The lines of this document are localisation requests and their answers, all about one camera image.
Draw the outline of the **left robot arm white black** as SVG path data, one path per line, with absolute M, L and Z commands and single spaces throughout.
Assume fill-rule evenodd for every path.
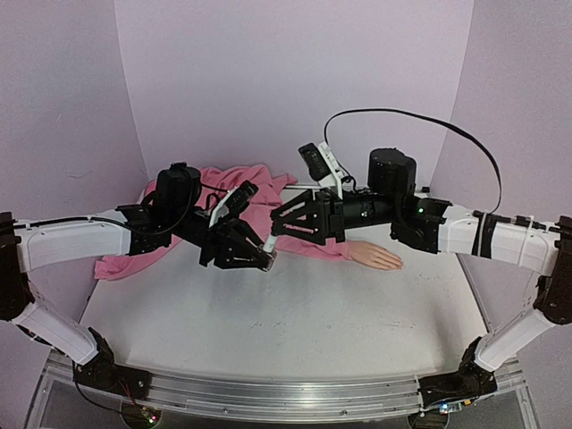
M 162 170 L 156 187 L 134 205 L 102 214 L 43 221 L 17 221 L 1 214 L 1 319 L 61 351 L 76 366 L 82 384 L 104 391 L 124 379 L 106 340 L 59 314 L 33 290 L 29 273 L 47 265 L 100 257 L 149 254 L 180 238 L 200 249 L 199 263 L 221 269 L 267 271 L 273 249 L 240 219 L 258 188 L 243 181 L 212 209 L 198 206 L 203 184 L 199 170 L 185 163 Z

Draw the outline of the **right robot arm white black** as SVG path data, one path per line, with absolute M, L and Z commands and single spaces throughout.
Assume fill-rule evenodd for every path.
M 347 230 L 389 224 L 391 237 L 426 253 L 466 254 L 524 267 L 538 276 L 537 293 L 505 324 L 474 340 L 457 370 L 422 377 L 421 407 L 442 413 L 497 389 L 495 372 L 535 338 L 571 321 L 571 220 L 540 223 L 487 214 L 415 193 L 416 161 L 395 148 L 371 152 L 367 185 L 342 187 L 341 167 L 326 143 L 300 150 L 318 187 L 274 209 L 265 252 L 281 236 L 323 245 Z

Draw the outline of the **white nail polish cap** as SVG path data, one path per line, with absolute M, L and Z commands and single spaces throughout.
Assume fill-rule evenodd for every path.
M 263 246 L 263 251 L 269 254 L 273 253 L 277 240 L 278 240 L 277 236 L 270 234 L 265 241 L 265 244 Z

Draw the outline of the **nail polish bottle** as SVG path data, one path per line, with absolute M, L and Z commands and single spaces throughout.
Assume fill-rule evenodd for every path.
M 268 272 L 272 269 L 273 264 L 277 258 L 277 253 L 273 252 L 265 252 L 263 257 L 263 264 L 261 265 L 261 270 L 264 272 Z

